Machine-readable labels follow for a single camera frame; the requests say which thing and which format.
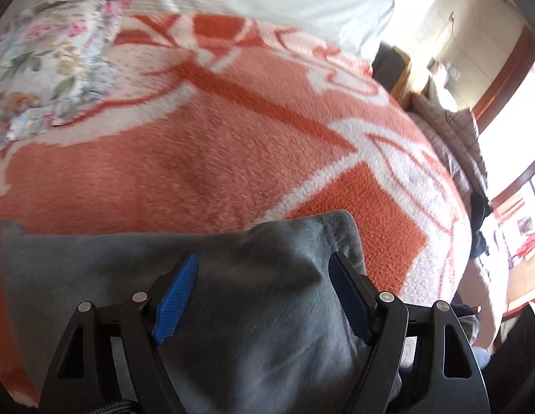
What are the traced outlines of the grey sweatpants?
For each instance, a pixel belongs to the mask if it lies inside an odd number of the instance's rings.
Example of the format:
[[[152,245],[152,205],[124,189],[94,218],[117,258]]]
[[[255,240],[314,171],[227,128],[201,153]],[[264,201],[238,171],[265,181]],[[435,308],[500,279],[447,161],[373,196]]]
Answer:
[[[338,413],[367,349],[329,280],[334,252],[365,272],[344,210],[218,235],[46,236],[7,221],[0,281],[21,361],[42,387],[80,302],[120,303],[195,254],[194,292],[159,349],[186,410]]]

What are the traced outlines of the pink quilted bedding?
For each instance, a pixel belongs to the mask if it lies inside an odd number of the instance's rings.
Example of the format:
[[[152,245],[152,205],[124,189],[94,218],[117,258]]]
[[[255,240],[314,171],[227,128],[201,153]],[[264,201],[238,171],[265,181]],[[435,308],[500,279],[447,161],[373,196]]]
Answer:
[[[487,168],[479,144],[479,129],[474,115],[468,108],[453,112],[430,101],[425,95],[412,95],[412,110],[441,138],[455,156],[470,182],[470,188],[487,198]]]

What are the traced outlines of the orange white patterned blanket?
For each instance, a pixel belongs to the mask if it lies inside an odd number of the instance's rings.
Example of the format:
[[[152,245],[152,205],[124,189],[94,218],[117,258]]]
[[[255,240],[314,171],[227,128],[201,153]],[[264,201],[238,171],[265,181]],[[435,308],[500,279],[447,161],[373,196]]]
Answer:
[[[450,174],[362,60],[293,29],[135,15],[118,84],[0,153],[0,220],[33,234],[219,233],[351,213],[374,283],[429,305],[470,250]]]

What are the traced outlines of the floral pillow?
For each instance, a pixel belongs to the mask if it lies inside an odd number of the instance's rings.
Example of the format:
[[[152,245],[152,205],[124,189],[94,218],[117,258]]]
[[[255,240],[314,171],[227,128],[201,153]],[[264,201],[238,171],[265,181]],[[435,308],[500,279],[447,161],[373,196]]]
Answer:
[[[0,33],[0,152],[71,124],[116,82],[107,53],[132,0],[59,0],[27,9]]]

